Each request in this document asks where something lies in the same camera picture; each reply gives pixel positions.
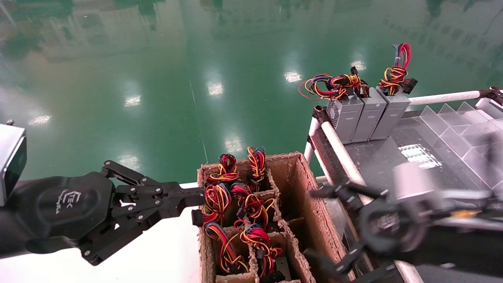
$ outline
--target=white table surface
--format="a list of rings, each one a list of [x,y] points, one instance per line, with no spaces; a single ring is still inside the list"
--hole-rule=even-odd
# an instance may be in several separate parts
[[[0,282],[200,283],[198,228],[191,210],[163,219],[98,266],[78,249],[0,260]]]

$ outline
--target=white pipe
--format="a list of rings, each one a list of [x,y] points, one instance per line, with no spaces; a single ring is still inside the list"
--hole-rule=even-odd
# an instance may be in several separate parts
[[[314,154],[316,155],[316,158],[318,158],[318,160],[319,160],[319,165],[321,166],[323,173],[325,173],[327,182],[331,186],[333,186],[333,181],[332,181],[332,179],[330,179],[330,175],[328,174],[328,170],[326,169],[325,164],[321,161],[321,156],[319,155],[318,150],[314,150]]]
[[[319,123],[316,118],[311,118],[311,125],[309,126],[309,136],[313,136],[316,130],[319,128]],[[313,154],[313,148],[309,142],[306,143],[306,149],[304,150],[304,157],[307,160],[307,163],[311,162],[311,156]]]
[[[321,124],[321,129],[323,129],[326,138],[330,142],[330,145],[332,146],[333,151],[336,153],[337,158],[339,158],[339,161],[341,162],[341,165],[344,168],[344,171],[348,175],[349,179],[352,182],[365,186],[365,181],[363,180],[362,175],[360,175],[360,172],[358,172],[355,163],[353,163],[353,160],[346,151],[346,148],[344,148],[343,143],[337,136],[336,131],[333,129],[330,122],[325,121],[323,124]]]
[[[304,157],[307,160],[307,163],[311,162],[311,156],[313,154],[313,147],[310,142],[306,142],[306,149],[304,150]]]
[[[412,105],[426,105],[432,103],[443,103],[443,102],[451,102],[458,100],[468,100],[468,99],[477,99],[480,97],[479,91],[465,91],[465,92],[457,92],[457,93],[447,93],[447,94],[438,94],[438,95],[430,95],[430,96],[421,96],[421,97],[411,97],[410,106]]]
[[[336,131],[333,129],[330,122],[326,121],[323,124],[321,124],[321,129],[323,129],[323,132],[325,133],[328,141],[330,142],[333,151],[337,155],[337,158],[339,159],[349,179],[352,182],[365,186],[366,184],[362,178],[362,175],[360,174],[360,172],[358,172],[355,163],[349,156],[348,152],[346,151],[346,148],[344,147],[343,143],[337,136]],[[316,154],[316,157],[318,157],[319,163],[322,165],[323,162],[321,161],[321,158],[319,157],[318,154]],[[327,174],[326,169],[324,169],[323,171],[325,175],[328,177],[329,175]],[[363,195],[360,195],[360,199],[362,200],[363,204],[368,204],[372,201],[371,198]],[[402,261],[395,261],[395,265],[400,274],[402,275],[403,280],[406,283],[424,283],[423,280],[421,279],[421,276],[419,275],[419,273],[417,272],[416,268],[413,265],[410,265]]]
[[[319,123],[316,118],[312,117],[311,118],[311,125],[309,126],[309,136],[314,136],[314,133],[316,130],[319,128]]]
[[[316,183],[328,183],[328,178],[326,175],[316,177]]]

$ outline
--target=cardboard compartment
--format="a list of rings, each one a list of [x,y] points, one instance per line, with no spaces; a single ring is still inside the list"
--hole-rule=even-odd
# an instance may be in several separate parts
[[[284,231],[278,225],[278,220],[281,219],[281,212],[278,207],[277,190],[267,190],[267,191],[263,191],[263,192],[258,192],[258,193],[255,193],[255,195],[257,197],[259,197],[259,199],[263,199],[263,200],[268,200],[271,198],[274,199],[273,206],[269,210],[267,210],[268,217],[269,217],[269,223],[268,223],[267,227],[263,227],[263,225],[261,225],[264,228],[264,230],[266,230],[267,233]]]
[[[285,274],[286,281],[300,280],[301,282],[314,282],[308,266],[306,258],[299,251],[295,237],[288,232],[284,233],[269,233],[271,244],[273,247],[281,247],[283,253],[276,260],[278,264],[281,257],[286,258],[289,276]]]
[[[301,283],[327,282],[322,272],[309,266],[302,252],[306,248],[313,248],[336,263],[346,252],[324,202],[306,197],[308,190],[317,189],[316,180],[308,163],[301,153],[291,153],[267,156],[266,164],[266,186],[270,190],[256,193],[256,195],[262,199],[271,196],[276,198],[274,211],[271,213],[274,222],[278,224],[279,233],[274,232],[270,235],[274,241],[286,246],[285,253],[292,281],[296,283],[299,281]],[[237,162],[237,169],[244,181],[251,173],[249,165],[248,160]],[[218,164],[203,165],[198,170],[198,184],[202,186],[206,182],[205,176],[216,170],[218,170]],[[257,259],[250,245],[248,246],[249,274],[220,276],[216,274],[213,246],[202,229],[199,240],[203,283],[240,283],[251,282],[250,280],[259,283]]]
[[[233,235],[237,234],[237,230],[234,227],[224,228],[224,231],[228,234],[229,238]],[[227,274],[225,273],[219,266],[219,254],[220,249],[222,247],[222,243],[220,241],[215,241],[208,237],[204,230],[200,230],[199,232],[200,239],[204,239],[205,246],[205,263],[209,270],[207,270],[207,274],[213,279],[205,279],[203,278],[203,282],[229,282],[229,283],[252,283],[255,282],[255,275],[253,274],[253,270],[257,270],[257,262],[256,260],[253,262],[251,259],[255,258],[250,255],[251,247],[243,243],[239,237],[235,237],[232,239],[231,243],[234,245],[234,249],[238,255],[243,256],[243,260],[248,267],[248,272],[243,272],[240,274]]]

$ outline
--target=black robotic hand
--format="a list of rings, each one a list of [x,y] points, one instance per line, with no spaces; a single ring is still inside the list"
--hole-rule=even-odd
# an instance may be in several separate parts
[[[77,247],[98,265],[161,219],[202,204],[201,188],[159,183],[110,160],[101,173],[20,182],[0,207],[0,259]]]

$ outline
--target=gray metal casing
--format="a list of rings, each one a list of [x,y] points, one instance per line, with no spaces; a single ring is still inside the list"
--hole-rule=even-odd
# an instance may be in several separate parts
[[[377,93],[386,101],[384,110],[377,127],[375,128],[370,140],[387,139],[391,130],[396,126],[398,120],[410,104],[409,98],[401,91],[392,96],[385,96],[379,87],[376,87]]]
[[[343,144],[349,144],[362,113],[363,102],[351,95],[346,100],[330,100],[326,112]]]
[[[0,124],[0,206],[4,206],[9,192],[6,186],[6,173],[9,166],[15,162],[16,153],[20,149],[23,140],[26,139],[26,131],[10,125]]]
[[[386,100],[377,93],[376,89],[369,88],[369,96],[360,98],[364,106],[356,130],[351,138],[352,143],[366,142],[370,139],[386,108]]]

